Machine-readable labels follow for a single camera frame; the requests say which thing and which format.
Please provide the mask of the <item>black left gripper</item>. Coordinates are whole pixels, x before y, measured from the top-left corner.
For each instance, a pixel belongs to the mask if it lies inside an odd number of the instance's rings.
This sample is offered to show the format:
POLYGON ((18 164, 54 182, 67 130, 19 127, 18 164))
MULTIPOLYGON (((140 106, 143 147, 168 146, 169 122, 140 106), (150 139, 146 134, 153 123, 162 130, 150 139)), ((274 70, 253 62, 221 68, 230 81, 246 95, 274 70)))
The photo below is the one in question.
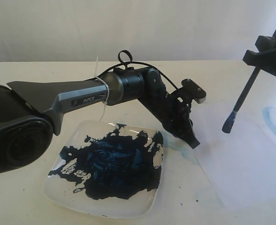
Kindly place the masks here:
POLYGON ((178 99, 165 92, 157 96, 146 93, 138 100, 170 134, 185 141, 192 149, 200 145, 192 129, 189 110, 178 99))

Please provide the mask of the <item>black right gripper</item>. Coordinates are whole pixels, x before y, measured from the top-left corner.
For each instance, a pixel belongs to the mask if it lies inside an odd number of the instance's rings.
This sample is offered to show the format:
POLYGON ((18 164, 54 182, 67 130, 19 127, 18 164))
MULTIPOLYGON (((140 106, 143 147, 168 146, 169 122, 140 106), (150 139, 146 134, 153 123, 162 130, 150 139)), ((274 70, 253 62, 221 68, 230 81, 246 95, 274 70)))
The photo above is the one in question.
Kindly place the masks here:
POLYGON ((247 50, 243 62, 276 76, 276 38, 258 36, 255 46, 259 52, 247 50))

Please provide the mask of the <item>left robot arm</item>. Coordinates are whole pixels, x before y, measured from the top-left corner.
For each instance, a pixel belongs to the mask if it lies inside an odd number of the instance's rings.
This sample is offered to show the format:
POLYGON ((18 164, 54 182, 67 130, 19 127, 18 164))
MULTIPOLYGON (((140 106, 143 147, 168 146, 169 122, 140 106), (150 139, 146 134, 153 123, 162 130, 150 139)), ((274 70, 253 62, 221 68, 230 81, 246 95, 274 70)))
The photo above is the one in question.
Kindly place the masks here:
POLYGON ((138 100, 166 131, 197 147, 191 103, 202 103, 206 92, 184 79, 180 88, 168 93, 163 79, 152 66, 135 69, 117 65, 84 81, 0 85, 0 173, 37 160, 52 137, 60 134, 64 114, 98 102, 113 106, 138 100))

